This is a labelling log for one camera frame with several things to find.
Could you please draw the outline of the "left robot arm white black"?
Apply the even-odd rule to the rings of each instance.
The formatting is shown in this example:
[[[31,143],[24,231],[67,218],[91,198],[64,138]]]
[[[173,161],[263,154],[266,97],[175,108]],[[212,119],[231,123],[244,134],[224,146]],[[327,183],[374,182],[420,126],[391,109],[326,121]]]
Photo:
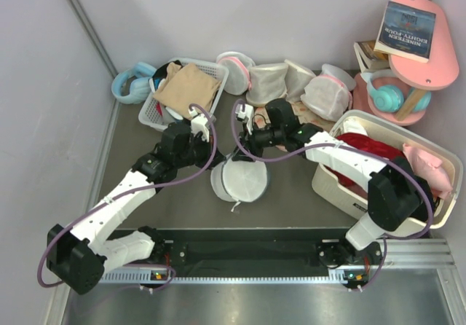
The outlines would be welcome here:
[[[39,268],[47,268],[60,283],[83,295],[112,270],[143,259],[153,265],[161,262],[165,247],[157,242],[154,229],[142,227],[117,239],[111,234],[162,189],[197,178],[221,159],[209,118],[170,124],[154,149],[141,156],[94,208],[65,227],[56,224],[49,230]]]

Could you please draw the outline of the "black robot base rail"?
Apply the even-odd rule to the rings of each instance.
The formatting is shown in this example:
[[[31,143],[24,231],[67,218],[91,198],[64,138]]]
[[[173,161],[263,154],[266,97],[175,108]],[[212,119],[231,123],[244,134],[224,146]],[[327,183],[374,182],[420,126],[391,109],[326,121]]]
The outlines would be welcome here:
[[[179,278],[311,277],[380,264],[377,242],[358,251],[344,234],[342,228],[160,229],[148,261],[173,267]]]

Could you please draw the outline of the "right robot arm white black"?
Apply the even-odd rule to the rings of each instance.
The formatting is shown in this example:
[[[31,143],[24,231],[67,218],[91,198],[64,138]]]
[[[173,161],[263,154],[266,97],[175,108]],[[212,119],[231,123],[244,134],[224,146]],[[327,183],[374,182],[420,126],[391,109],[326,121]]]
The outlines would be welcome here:
[[[284,146],[286,154],[274,158],[274,162],[300,155],[346,176],[367,193],[366,213],[346,232],[339,247],[345,262],[359,262],[366,255],[366,247],[379,238],[391,238],[418,208],[426,210],[425,226],[404,238],[418,238],[429,230],[433,222],[432,195],[426,181],[414,174],[406,158],[388,160],[356,149],[318,126],[301,124],[291,105],[281,98],[269,102],[266,110],[269,124],[255,128],[253,107],[241,99],[234,103],[230,122],[240,155],[265,162],[264,149]]]

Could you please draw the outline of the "white mesh laundry bag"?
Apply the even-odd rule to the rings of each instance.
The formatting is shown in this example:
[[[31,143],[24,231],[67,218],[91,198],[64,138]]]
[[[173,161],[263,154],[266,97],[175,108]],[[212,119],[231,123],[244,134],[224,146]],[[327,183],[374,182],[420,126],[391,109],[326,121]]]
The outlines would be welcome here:
[[[214,193],[232,204],[232,213],[242,203],[254,203],[261,198],[269,182],[270,174],[264,162],[233,161],[231,157],[218,164],[210,174]]]

